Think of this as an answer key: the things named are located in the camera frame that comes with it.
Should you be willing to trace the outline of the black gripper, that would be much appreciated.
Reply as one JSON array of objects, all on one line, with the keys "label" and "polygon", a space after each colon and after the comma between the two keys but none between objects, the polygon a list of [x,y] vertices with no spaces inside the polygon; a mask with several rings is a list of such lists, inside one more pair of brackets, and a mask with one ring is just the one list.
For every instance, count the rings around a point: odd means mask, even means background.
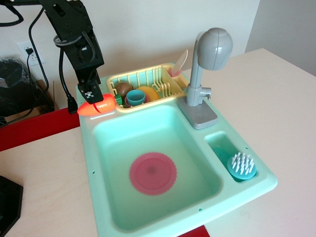
[{"label": "black gripper", "polygon": [[78,79],[78,90],[88,103],[103,100],[97,68],[104,64],[103,56],[93,31],[82,31],[74,40],[53,39],[66,53]]}]

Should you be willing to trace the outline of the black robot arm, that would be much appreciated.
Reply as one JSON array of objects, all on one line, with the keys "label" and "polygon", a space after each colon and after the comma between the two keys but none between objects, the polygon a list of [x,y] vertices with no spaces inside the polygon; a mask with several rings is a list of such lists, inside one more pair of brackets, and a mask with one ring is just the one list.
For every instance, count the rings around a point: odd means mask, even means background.
[{"label": "black robot arm", "polygon": [[57,47],[66,53],[78,79],[82,97],[94,104],[103,100],[97,68],[104,64],[93,26],[80,0],[2,0],[1,5],[22,16],[14,6],[41,5],[57,34]]}]

